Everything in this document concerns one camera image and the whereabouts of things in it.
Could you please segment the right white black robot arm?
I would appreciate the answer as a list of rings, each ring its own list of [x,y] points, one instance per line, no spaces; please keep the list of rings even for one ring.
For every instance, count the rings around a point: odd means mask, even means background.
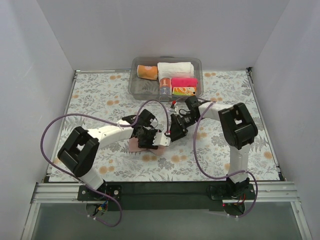
[[[249,150],[258,135],[258,128],[244,103],[235,105],[218,104],[213,101],[200,101],[190,96],[184,101],[187,110],[176,110],[170,115],[170,139],[182,139],[188,128],[197,128],[201,120],[210,119],[220,122],[223,136],[229,145],[229,170],[225,176],[210,178],[215,182],[208,187],[212,200],[236,199],[242,202],[246,197],[254,197],[253,176],[248,170]]]

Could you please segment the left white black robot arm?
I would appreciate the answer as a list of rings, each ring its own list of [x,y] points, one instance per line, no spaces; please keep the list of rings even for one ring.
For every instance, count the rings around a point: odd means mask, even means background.
[[[144,109],[138,116],[125,116],[115,125],[84,129],[76,127],[57,153],[57,158],[71,173],[89,186],[89,194],[102,200],[107,193],[107,184],[94,170],[93,164],[99,149],[122,140],[135,138],[143,149],[157,150],[163,136],[152,122],[155,116]]]

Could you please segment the rabbit print towel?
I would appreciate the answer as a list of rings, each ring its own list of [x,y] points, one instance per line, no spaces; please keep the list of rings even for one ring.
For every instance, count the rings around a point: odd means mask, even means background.
[[[172,79],[163,77],[159,80],[159,94],[169,96],[172,94]]]

